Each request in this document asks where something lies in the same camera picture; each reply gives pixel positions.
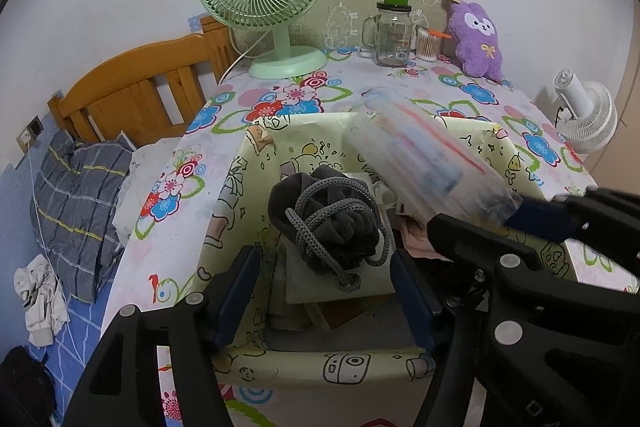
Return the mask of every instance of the table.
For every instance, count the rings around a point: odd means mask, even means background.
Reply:
[[[569,144],[509,80],[498,84],[468,78],[444,56],[437,62],[412,58],[405,68],[386,69],[357,48],[326,53],[327,65],[305,76],[258,80],[248,75],[244,65],[218,87],[159,180],[161,184],[170,181],[173,192],[162,200],[151,194],[141,211],[113,283],[102,331],[124,304],[135,303],[146,311],[171,306],[188,292],[229,165],[250,122],[260,116],[345,112],[366,90],[393,86],[430,114],[500,124],[516,146],[529,179],[546,198],[582,194],[595,184]],[[569,256],[581,282],[638,289],[635,277],[580,243],[567,242],[566,251],[553,255]],[[165,414],[169,422],[179,421],[168,354],[161,353],[159,360]],[[427,384],[408,381],[393,389],[338,386],[345,389],[322,390],[321,399],[304,389],[225,386],[223,392],[238,417],[237,425],[295,426],[304,414],[309,426],[393,427],[411,424]],[[356,402],[367,407],[352,407]]]

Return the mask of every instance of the wooden bed frame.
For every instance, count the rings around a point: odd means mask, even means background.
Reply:
[[[89,116],[104,139],[124,131],[137,146],[184,134],[205,103],[193,65],[211,63],[216,79],[238,57],[228,29],[213,17],[203,17],[202,34],[140,46],[103,62],[83,76],[63,98],[49,100],[60,129],[86,142],[98,142]],[[184,123],[172,124],[154,77],[165,74]]]

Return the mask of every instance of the gray drawstring cord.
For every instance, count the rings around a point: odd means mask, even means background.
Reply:
[[[307,217],[304,221],[302,220],[300,216],[302,216],[305,205],[311,196],[325,188],[339,185],[356,190],[364,197],[365,201],[356,198],[345,198],[329,204],[328,206],[322,207],[320,210],[317,210]],[[380,211],[378,210],[376,200],[360,182],[345,176],[334,176],[332,178],[325,178],[317,181],[303,190],[298,201],[296,201],[295,210],[293,208],[287,208],[284,213],[297,231],[296,246],[298,247],[300,255],[303,258],[311,257],[312,255],[318,257],[334,273],[335,283],[338,288],[344,292],[353,292],[360,288],[360,276],[355,273],[345,272],[342,266],[340,266],[340,263],[338,263],[331,254],[326,251],[326,248],[322,246],[313,234],[313,231],[327,217],[331,217],[344,210],[352,210],[355,212],[369,214],[374,218],[383,237],[382,255],[380,256],[380,259],[376,261],[370,257],[365,258],[365,261],[369,266],[382,266],[385,264],[389,250],[389,236],[382,224],[382,218],[380,217]]]

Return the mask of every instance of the black bag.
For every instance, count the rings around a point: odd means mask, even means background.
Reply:
[[[27,350],[14,347],[0,364],[0,394],[3,420],[9,425],[50,427],[49,416],[56,408],[53,381],[44,364],[47,355],[38,362]]]

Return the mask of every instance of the wall socket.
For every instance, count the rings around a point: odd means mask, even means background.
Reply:
[[[31,120],[27,127],[20,131],[19,136],[15,140],[18,142],[18,145],[24,154],[27,154],[29,147],[36,141],[36,138],[40,136],[43,130],[44,127],[42,126],[42,122],[40,121],[40,118],[36,116]]]

